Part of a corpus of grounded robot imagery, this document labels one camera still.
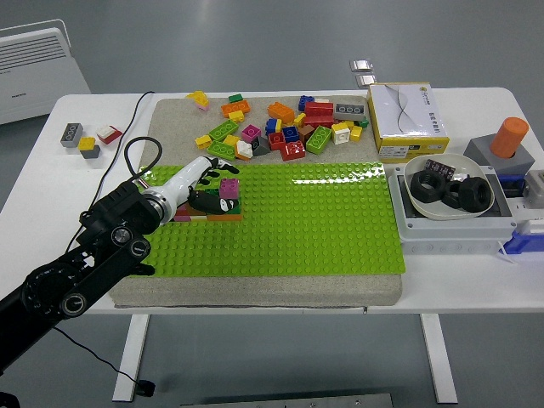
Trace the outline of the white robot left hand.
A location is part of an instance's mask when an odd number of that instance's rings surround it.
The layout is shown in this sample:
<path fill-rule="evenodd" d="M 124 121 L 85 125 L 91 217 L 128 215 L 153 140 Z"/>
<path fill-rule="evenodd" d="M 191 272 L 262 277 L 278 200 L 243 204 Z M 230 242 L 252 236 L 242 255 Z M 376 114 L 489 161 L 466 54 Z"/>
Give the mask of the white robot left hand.
<path fill-rule="evenodd" d="M 238 168 L 223 159 L 199 156 L 184 166 L 164 185 L 149 187 L 143 194 L 157 199 L 162 207 L 163 216 L 172 218 L 177 208 L 188 201 L 190 188 L 195 188 L 205 176 L 212 176 L 214 169 L 227 170 L 233 174 L 239 172 Z"/>

